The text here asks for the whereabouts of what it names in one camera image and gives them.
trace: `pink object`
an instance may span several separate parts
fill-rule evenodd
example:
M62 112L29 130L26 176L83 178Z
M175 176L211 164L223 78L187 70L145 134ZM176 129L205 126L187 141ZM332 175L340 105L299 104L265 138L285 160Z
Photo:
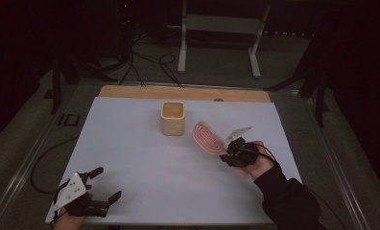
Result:
M198 122L194 126L193 138L209 154L228 154L221 138L205 122ZM248 174L244 170L237 167L234 169L242 178L247 177Z

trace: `white table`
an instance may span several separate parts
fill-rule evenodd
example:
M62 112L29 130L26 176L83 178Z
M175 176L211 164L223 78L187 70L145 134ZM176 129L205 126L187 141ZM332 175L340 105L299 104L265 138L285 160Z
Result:
M238 95L243 93L255 94L237 91ZM193 140L192 128L203 120L225 139L235 128L254 126L243 137L247 141L264 141L286 176L300 180L274 104L180 99L186 105L185 133L164 136L160 108L166 101L174 99L95 99L62 181L74 172L104 167L104 173L88 182L93 184L90 192L96 200L106 200L118 190L122 190L122 196L111 205L106 218L88 218L86 222L141 225L271 222L261 207L262 194L251 179L240 178L218 156L205 153ZM50 210L47 221L52 219L52 213Z

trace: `small object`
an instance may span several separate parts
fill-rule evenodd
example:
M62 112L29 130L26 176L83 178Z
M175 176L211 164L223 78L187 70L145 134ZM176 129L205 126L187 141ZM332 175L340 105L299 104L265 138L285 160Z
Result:
M243 128L238 128L238 129L232 130L231 134L229 134L229 136L226 138L226 142L230 143L231 141L238 139L244 133L250 131L251 129L253 129L253 126L243 127Z
M220 155L220 158L230 167L244 168L253 165L259 154L258 147L253 142L246 142L240 137L229 143L226 149L227 155Z
M92 179L103 171L104 168L100 167L91 172L76 172L71 179L61 184L55 193L55 210L64 207L70 216L75 217L106 217L109 206L121 197L121 191L112 195L108 201L97 201L91 199L85 188L88 178ZM64 191L57 201L57 196L62 189Z
M209 154L226 154L223 141L205 122L194 126L193 138Z
M55 204L55 210L67 205L78 197L87 192L85 185L78 173L74 173L73 177L68 181L67 187L64 188L58 202Z
M162 133L166 136L181 136L184 133L185 105L179 102L163 103L161 109Z

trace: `cable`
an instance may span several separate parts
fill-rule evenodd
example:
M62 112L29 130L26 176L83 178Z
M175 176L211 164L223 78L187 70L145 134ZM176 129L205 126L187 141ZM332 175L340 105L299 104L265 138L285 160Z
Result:
M49 223L49 224L50 224L50 228L54 229L54 228L55 228L54 224L56 223L56 221L57 221L58 219L60 219L62 216L64 216L66 213L67 213L67 211L64 209L64 213L62 213L62 214L59 216L58 212L55 211L55 216L53 217L53 220L50 221L50 223Z
M262 147L264 148L272 157L273 159L276 161L276 159L274 158L273 154L271 153L271 151L262 146L262 145L259 145L259 144L255 144L256 146L259 146L259 147ZM331 211L331 213L333 213L334 217L339 221L339 223L341 224L341 226L343 227L343 229L345 230L345 225L343 223L343 221L339 218L339 216L337 215L337 213L331 208L331 206L323 199L321 198L321 196L319 196L318 194L316 194L313 190L311 190L307 185L303 185L308 191L310 191L314 196L316 196L319 200L321 200L321 202Z
M138 39L139 43L152 44L152 43L156 43L156 42L159 42L159 41L163 41L166 38L172 37L172 36L174 36L175 34L177 34L179 32L181 32L181 29L176 29L173 32L171 32L170 34L167 34L166 36L163 36L163 38L161 38L159 36L155 36L155 35L149 34L149 33L144 33L140 37L138 37L137 39ZM146 36L149 36L151 39L148 39L148 40L142 40L141 39L141 38L146 37Z
M334 217L336 217L336 219L339 221L340 225L343 227L343 229L345 230L345 225L343 223L343 221L339 218L339 216L337 215L337 213L331 208L331 206L325 202L325 200L323 198L321 198L321 196L319 196L318 194L316 194L313 190L311 190L309 187L307 187L306 185L304 185L308 191L310 191L314 196L316 196L319 200L321 200L321 202L331 211L331 213L333 213Z
M168 64L171 64L173 63L176 58L175 56L173 55L162 55L160 58L156 58L156 57L151 57L151 56L147 56L147 55L144 55L144 54L140 54L138 52L135 52L135 51L132 51L134 55L140 57L140 58L143 58L151 63L155 63L155 64L158 64L160 66L160 68L162 69L162 71L165 73L165 75L171 79L175 84L178 85L179 88L184 88L184 86L180 83L180 81L176 78L175 74L173 73L172 69L170 69L170 67L168 66ZM163 61L164 58L166 57L170 57L172 58L171 60L169 61Z
M145 82L142 80L142 78L140 77L139 75L139 72L137 70L137 68L133 65L133 54L132 52L130 52L130 59L129 59L129 62L130 62L130 67L128 68L128 70L125 72L124 76L122 77L122 79L119 81L119 85L122 84L122 81L124 81L124 79L127 77L128 73L131 71L131 68L133 68L133 70L135 71L135 74L136 74L136 79L140 82L140 85L141 86L146 86Z
M69 142L71 142L71 141L74 141L74 140L76 140L77 138L79 138L79 136L76 136L76 137L73 137L73 138L68 139L68 140L66 140L66 141L60 142L60 143L58 143L57 145L52 146L51 148L49 148L49 149L47 149L46 151L44 151L44 152L43 152L43 153L37 158L36 162L34 163L34 165L33 165L33 167L32 167L32 171L31 171L31 175L30 175L30 177L31 177L30 179L31 179L32 187L33 187L36 191L38 191L38 192L40 192L40 193L42 193L42 194L46 194L46 195L51 195L52 193L55 192L55 191L45 191L45 190L39 189L39 188L37 187L37 185L35 184L35 182L34 182L34 174L35 174L36 166L37 166L37 164L40 162L40 160L41 160L45 155L47 155L47 153L49 153L50 151L54 150L55 148L58 148L58 147L61 146L61 145L64 145L64 144L69 143Z

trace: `cylindrical container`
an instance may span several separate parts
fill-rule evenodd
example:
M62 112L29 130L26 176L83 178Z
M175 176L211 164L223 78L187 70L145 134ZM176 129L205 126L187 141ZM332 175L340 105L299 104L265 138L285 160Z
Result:
M181 136L184 133L185 106L180 102L163 103L161 109L162 133L166 136Z

